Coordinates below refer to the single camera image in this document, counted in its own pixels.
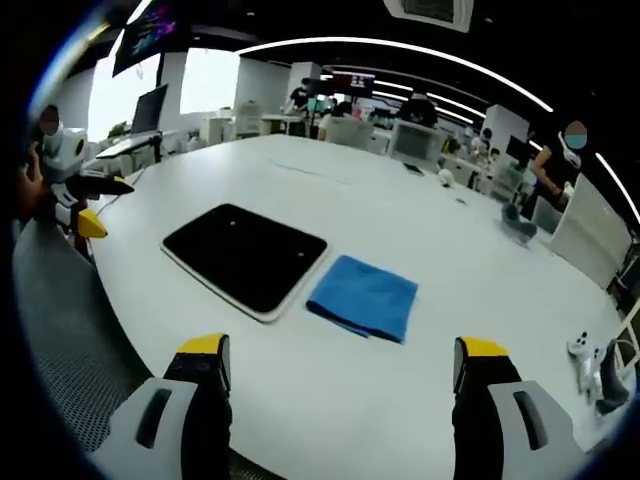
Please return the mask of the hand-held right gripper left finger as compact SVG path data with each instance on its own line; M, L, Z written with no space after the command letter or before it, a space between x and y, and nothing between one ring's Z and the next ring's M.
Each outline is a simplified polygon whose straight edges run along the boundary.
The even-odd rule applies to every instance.
M112 414L92 453L108 479L230 477L230 338L190 339Z

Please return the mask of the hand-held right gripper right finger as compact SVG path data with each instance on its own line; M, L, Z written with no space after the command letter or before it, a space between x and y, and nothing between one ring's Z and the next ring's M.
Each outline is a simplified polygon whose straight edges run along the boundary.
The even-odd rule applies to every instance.
M456 479L572 479L586 454L571 417L507 350L476 337L454 343Z

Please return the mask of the person's left hand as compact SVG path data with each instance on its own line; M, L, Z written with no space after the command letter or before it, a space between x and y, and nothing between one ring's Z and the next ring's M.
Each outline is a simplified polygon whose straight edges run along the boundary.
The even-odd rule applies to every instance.
M15 218L21 222L40 214L51 198L51 190L42 173L38 147L37 141L29 142L25 160L16 174Z

